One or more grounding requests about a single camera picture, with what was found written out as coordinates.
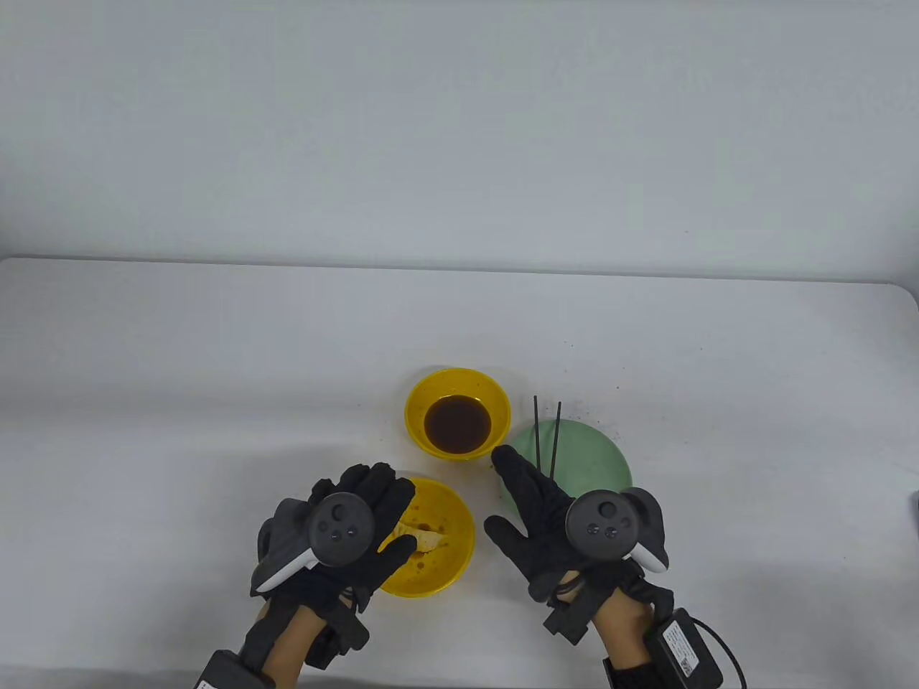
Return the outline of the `person's left hand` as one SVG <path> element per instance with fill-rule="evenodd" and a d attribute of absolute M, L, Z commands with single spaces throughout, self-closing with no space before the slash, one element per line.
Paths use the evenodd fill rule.
<path fill-rule="evenodd" d="M 250 594 L 286 595 L 318 616 L 339 604 L 365 611 L 416 551 L 416 538 L 393 536 L 414 495 L 410 479 L 377 463 L 320 480 L 305 501 L 282 500 L 259 531 Z"/>

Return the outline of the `person's right hand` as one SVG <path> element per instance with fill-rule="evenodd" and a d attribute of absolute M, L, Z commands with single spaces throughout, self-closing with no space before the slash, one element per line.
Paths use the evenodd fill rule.
<path fill-rule="evenodd" d="M 621 591 L 650 604 L 657 617 L 672 613 L 672 591 L 648 583 L 640 560 L 597 560 L 572 545 L 566 517 L 575 501 L 553 479 L 509 445 L 493 450 L 492 463 L 514 499 L 526 534 L 498 515 L 485 520 L 485 532 L 524 575 L 535 601 L 564 609 L 587 595 L 588 610 L 597 613 L 604 601 Z"/>

